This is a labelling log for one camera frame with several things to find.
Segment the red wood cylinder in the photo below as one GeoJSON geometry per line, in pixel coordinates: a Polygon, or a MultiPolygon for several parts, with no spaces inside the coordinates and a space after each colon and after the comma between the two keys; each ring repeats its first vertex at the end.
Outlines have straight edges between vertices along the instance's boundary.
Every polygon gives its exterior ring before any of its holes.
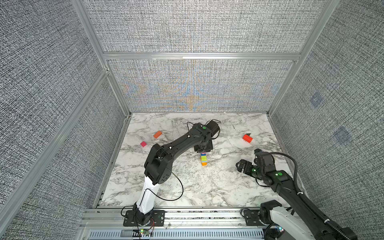
{"type": "Polygon", "coordinates": [[[245,134],[245,135],[243,136],[243,140],[246,141],[247,143],[251,143],[252,140],[253,140],[253,138],[252,138],[250,135],[245,134]]]}

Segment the orange-red rectangular wood block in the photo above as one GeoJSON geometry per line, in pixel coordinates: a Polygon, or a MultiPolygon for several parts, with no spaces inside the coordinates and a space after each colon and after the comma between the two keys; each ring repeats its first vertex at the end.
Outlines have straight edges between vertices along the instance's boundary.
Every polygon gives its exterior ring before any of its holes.
{"type": "Polygon", "coordinates": [[[154,134],[154,138],[157,139],[158,137],[160,137],[162,135],[162,131],[157,131],[155,134],[154,134]]]}

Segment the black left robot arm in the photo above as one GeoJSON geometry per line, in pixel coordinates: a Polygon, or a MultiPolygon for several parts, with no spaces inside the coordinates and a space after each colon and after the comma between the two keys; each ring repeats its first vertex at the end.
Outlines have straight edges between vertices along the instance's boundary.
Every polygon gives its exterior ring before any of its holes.
{"type": "Polygon", "coordinates": [[[169,144],[152,146],[144,164],[143,190],[133,206],[134,220],[138,224],[145,225],[150,221],[160,185],[165,183],[173,173],[173,162],[190,148],[198,154],[210,152],[213,150],[215,135],[219,134],[218,122],[211,120],[205,125],[193,124],[186,134],[169,144]]]}

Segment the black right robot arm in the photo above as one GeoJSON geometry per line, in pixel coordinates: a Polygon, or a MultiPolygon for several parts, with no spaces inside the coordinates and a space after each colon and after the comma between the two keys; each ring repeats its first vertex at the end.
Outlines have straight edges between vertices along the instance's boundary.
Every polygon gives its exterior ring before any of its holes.
{"type": "Polygon", "coordinates": [[[298,221],[277,201],[261,204],[259,219],[267,225],[276,224],[296,240],[356,240],[357,235],[350,228],[342,228],[315,206],[301,191],[297,173],[291,177],[283,170],[277,170],[274,153],[259,152],[254,162],[240,160],[237,171],[256,181],[263,181],[282,197],[301,218],[298,221]]]}

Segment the aluminium horizontal back bar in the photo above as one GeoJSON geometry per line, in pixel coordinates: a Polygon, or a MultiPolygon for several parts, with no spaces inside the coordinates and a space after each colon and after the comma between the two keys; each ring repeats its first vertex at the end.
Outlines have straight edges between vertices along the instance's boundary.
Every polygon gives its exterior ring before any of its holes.
{"type": "Polygon", "coordinates": [[[284,60],[297,61],[296,53],[103,53],[105,60],[284,60]]]}

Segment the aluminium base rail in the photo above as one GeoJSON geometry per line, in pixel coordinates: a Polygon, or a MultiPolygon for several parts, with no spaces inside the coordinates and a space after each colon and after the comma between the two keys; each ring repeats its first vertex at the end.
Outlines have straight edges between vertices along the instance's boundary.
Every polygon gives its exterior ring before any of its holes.
{"type": "Polygon", "coordinates": [[[157,208],[146,226],[125,209],[86,210],[77,240],[295,240],[276,224],[247,226],[242,208],[157,208]]]}

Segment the aluminium corner post right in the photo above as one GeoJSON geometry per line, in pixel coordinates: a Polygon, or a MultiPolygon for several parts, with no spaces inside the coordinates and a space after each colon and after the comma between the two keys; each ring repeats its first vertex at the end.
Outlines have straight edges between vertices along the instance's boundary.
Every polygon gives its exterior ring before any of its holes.
{"type": "Polygon", "coordinates": [[[274,99],[273,99],[273,101],[269,107],[269,110],[267,111],[267,116],[271,116],[275,112],[275,110],[277,109],[278,105],[280,104],[284,95],[288,91],[290,85],[292,84],[293,80],[295,79],[295,77],[298,74],[299,70],[301,69],[302,65],[305,63],[306,58],[308,57],[314,44],[318,40],[324,27],[326,26],[332,13],[336,9],[336,7],[339,5],[339,3],[340,3],[340,1],[337,1],[337,0],[326,1],[326,4],[325,4],[323,10],[321,11],[314,27],[312,28],[309,36],[307,37],[307,40],[305,41],[304,46],[301,49],[299,59],[293,63],[286,79],[283,81],[279,90],[277,91],[277,93],[276,93],[276,95],[275,95],[275,97],[274,97],[274,99]]]}

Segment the aluminium corner post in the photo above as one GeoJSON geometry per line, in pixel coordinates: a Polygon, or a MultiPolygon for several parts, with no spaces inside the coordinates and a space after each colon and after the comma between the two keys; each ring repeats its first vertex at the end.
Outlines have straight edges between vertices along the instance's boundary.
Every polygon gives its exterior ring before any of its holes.
{"type": "Polygon", "coordinates": [[[91,24],[91,19],[87,13],[87,10],[85,8],[85,5],[84,5],[84,2],[83,1],[77,1],[77,0],[74,0],[74,1],[71,1],[78,16],[79,16],[79,19],[83,25],[83,28],[94,48],[94,51],[99,59],[99,62],[101,64],[101,66],[107,70],[107,79],[109,80],[109,83],[111,85],[111,88],[115,94],[115,97],[118,101],[118,103],[120,104],[120,107],[122,109],[122,111],[124,112],[124,114],[126,115],[126,117],[129,117],[132,115],[130,109],[129,109],[129,106],[128,106],[128,103],[123,95],[123,92],[118,84],[118,81],[116,80],[114,74],[113,74],[113,71],[111,70],[111,66],[109,65],[108,61],[104,58],[104,51],[103,51],[103,48],[102,48],[102,45],[96,35],[96,32],[91,24]]]}
{"type": "Polygon", "coordinates": [[[304,46],[301,49],[299,59],[293,63],[286,79],[283,81],[279,90],[277,91],[277,93],[276,93],[276,95],[275,95],[275,97],[274,97],[274,99],[273,99],[273,101],[269,107],[269,110],[267,111],[267,116],[271,116],[275,112],[275,110],[277,109],[278,105],[280,104],[284,95],[288,91],[290,85],[292,84],[293,80],[295,79],[295,77],[298,74],[299,70],[301,69],[302,65],[305,63],[306,58],[308,57],[314,44],[318,40],[324,27],[326,26],[332,13],[336,9],[336,7],[339,5],[339,3],[340,3],[340,1],[337,1],[337,0],[326,1],[326,4],[325,4],[323,10],[321,11],[314,27],[312,28],[309,36],[307,37],[307,40],[305,41],[304,46]]]}

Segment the aluminium corner post left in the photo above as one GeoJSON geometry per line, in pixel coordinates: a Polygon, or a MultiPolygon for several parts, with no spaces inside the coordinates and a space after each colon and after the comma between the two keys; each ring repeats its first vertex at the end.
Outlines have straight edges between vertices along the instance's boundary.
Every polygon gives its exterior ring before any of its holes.
{"type": "Polygon", "coordinates": [[[129,106],[128,106],[128,103],[123,95],[123,92],[118,84],[118,81],[116,80],[114,74],[113,74],[113,71],[111,70],[111,66],[109,65],[108,61],[104,58],[104,51],[103,51],[103,48],[102,48],[102,45],[96,35],[96,32],[91,24],[91,19],[87,13],[87,10],[85,8],[85,5],[84,5],[84,2],[83,1],[77,1],[77,0],[74,0],[74,1],[71,1],[78,16],[79,16],[79,19],[83,25],[83,28],[94,48],[94,51],[99,59],[99,62],[101,64],[101,66],[107,70],[107,79],[109,80],[109,83],[111,85],[111,88],[115,94],[115,97],[118,101],[118,103],[120,104],[120,107],[122,109],[122,111],[124,112],[124,114],[126,115],[126,117],[129,117],[132,115],[130,109],[129,109],[129,106]]]}

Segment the aluminium left wall bar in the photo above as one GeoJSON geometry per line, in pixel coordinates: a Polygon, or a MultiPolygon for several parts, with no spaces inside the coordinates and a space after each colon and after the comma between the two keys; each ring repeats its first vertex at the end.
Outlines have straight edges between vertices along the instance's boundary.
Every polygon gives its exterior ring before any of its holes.
{"type": "Polygon", "coordinates": [[[70,113],[63,125],[59,128],[58,132],[54,135],[49,144],[44,148],[38,159],[31,166],[30,170],[22,178],[14,192],[10,195],[8,200],[1,208],[1,235],[4,234],[12,220],[14,219],[21,206],[24,204],[26,198],[33,190],[40,177],[43,175],[48,165],[56,155],[64,141],[67,139],[69,133],[87,108],[92,98],[97,93],[100,85],[107,77],[109,71],[104,69],[101,71],[97,79],[86,91],[80,102],[70,113]]]}

